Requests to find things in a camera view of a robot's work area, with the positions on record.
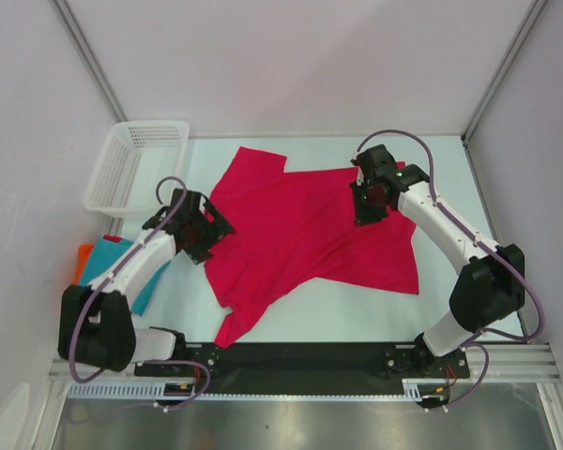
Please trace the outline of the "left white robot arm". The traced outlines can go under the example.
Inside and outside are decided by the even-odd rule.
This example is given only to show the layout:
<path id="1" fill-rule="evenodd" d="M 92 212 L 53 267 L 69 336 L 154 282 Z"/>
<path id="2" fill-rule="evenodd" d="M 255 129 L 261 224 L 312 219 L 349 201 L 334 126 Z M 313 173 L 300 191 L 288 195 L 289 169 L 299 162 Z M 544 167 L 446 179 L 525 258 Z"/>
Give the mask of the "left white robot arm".
<path id="1" fill-rule="evenodd" d="M 143 225 L 136 240 L 109 268 L 86 285 L 68 286 L 62 295 L 57 351 L 78 363 L 120 372 L 133 363 L 156 362 L 176 375 L 189 362 L 177 345 L 180 333 L 139 328 L 132 307 L 145 286 L 180 253 L 196 263 L 235 233 L 214 203 L 197 191 L 175 189 L 169 204 Z"/>

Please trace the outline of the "pink t shirt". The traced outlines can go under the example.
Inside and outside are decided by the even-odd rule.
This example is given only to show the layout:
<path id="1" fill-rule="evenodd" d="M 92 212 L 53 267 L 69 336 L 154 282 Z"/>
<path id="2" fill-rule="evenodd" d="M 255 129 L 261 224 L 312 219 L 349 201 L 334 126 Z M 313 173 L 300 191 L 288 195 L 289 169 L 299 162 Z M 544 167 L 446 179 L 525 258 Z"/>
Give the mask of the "pink t shirt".
<path id="1" fill-rule="evenodd" d="M 357 168 L 287 172 L 286 158 L 241 147 L 210 200 L 235 228 L 212 250 L 205 274 L 229 308 L 215 342 L 226 348 L 267 308 L 313 278 L 417 294 L 415 224 L 398 212 L 359 226 Z"/>

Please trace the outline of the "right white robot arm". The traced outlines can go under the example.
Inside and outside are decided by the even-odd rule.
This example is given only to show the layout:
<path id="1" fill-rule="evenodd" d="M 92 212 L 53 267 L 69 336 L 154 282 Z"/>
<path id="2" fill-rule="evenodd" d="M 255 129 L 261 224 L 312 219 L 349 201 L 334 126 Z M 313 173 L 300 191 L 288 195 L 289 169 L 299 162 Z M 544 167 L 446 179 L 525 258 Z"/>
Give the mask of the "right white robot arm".
<path id="1" fill-rule="evenodd" d="M 469 230 L 441 202 L 432 177 L 416 164 L 400 167 L 383 144 L 356 154 L 351 162 L 358 169 L 350 185 L 356 223 L 369 225 L 392 212 L 402 214 L 432 240 L 457 274 L 448 312 L 414 340 L 416 369 L 435 376 L 462 344 L 522 308 L 524 253 Z"/>

